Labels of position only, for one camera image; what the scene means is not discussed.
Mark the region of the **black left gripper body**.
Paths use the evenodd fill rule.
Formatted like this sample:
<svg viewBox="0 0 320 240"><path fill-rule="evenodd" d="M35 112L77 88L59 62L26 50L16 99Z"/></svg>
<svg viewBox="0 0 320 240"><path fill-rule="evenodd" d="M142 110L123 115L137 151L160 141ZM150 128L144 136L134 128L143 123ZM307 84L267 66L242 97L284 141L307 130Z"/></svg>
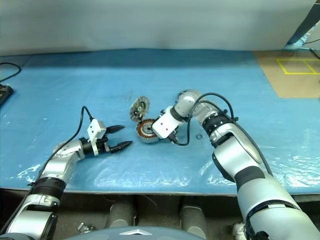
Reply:
<svg viewBox="0 0 320 240"><path fill-rule="evenodd" d="M107 136L103 136L102 138L96 141L96 147L99 154L109 153L111 151L110 146L108 144L108 140L109 139Z"/></svg>

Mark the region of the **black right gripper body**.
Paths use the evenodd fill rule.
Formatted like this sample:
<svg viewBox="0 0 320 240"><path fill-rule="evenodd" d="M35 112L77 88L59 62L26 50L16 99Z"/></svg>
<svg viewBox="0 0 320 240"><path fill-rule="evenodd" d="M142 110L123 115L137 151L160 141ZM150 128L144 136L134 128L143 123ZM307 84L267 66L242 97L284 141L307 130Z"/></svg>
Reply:
<svg viewBox="0 0 320 240"><path fill-rule="evenodd" d="M179 127L179 121L171 114L171 108L162 110L157 118L157 136L162 140L169 140L171 143L178 142L176 129Z"/></svg>

